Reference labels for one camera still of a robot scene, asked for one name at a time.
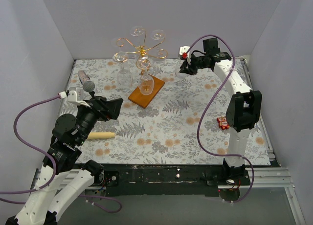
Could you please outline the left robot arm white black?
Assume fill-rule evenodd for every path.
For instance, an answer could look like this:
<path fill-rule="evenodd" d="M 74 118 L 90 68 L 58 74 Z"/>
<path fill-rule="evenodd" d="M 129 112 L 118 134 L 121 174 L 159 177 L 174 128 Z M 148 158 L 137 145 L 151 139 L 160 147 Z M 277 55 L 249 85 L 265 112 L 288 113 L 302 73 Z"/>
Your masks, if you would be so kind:
<path fill-rule="evenodd" d="M 89 160 L 70 183 L 63 189 L 59 188 L 81 155 L 79 147 L 87 140 L 95 124 L 116 120 L 122 104 L 122 98 L 108 101 L 96 96 L 78 101 L 76 116 L 67 113 L 58 117 L 38 180 L 34 188 L 27 191 L 29 197 L 21 203 L 21 211 L 8 218 L 6 224 L 56 225 L 66 209 L 84 195 L 87 187 L 105 184 L 104 167 Z"/>

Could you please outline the ribbed clear wine glass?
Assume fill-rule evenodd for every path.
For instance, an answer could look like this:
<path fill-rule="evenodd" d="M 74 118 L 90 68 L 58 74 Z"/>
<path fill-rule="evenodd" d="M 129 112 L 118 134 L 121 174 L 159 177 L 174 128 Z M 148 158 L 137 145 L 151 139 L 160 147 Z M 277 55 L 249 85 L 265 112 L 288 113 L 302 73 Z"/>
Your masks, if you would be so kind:
<path fill-rule="evenodd" d="M 127 61 L 119 63 L 119 72 L 117 74 L 118 84 L 125 89 L 130 89 L 133 85 L 133 76 Z"/>

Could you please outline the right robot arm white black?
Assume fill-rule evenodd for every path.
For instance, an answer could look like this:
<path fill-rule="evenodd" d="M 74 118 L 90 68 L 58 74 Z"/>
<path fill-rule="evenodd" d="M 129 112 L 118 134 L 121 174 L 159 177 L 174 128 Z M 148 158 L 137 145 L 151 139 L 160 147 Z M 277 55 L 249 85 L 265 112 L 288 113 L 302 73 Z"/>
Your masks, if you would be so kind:
<path fill-rule="evenodd" d="M 222 52 L 216 35 L 205 35 L 200 38 L 203 51 L 200 56 L 195 56 L 191 46 L 182 46 L 179 49 L 180 58 L 183 60 L 179 72 L 196 75 L 198 70 L 209 68 L 222 81 L 218 88 L 226 88 L 230 103 L 226 110 L 226 121 L 230 128 L 228 153 L 220 155 L 223 163 L 205 177 L 212 183 L 224 182 L 231 185 L 245 177 L 245 157 L 247 139 L 251 130 L 260 119 L 262 94 L 248 86 L 235 70 L 235 56 L 230 49 Z"/>

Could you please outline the round clear wine glass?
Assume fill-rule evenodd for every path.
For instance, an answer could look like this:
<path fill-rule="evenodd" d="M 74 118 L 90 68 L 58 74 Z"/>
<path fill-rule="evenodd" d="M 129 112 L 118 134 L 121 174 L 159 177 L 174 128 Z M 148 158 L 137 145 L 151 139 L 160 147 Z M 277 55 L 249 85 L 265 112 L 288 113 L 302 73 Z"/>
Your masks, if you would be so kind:
<path fill-rule="evenodd" d="M 124 38 L 116 37 L 111 40 L 111 44 L 117 48 L 117 52 L 115 52 L 112 56 L 113 60 L 118 63 L 127 62 L 129 56 L 126 52 L 123 51 L 123 49 L 125 48 L 126 40 Z"/>

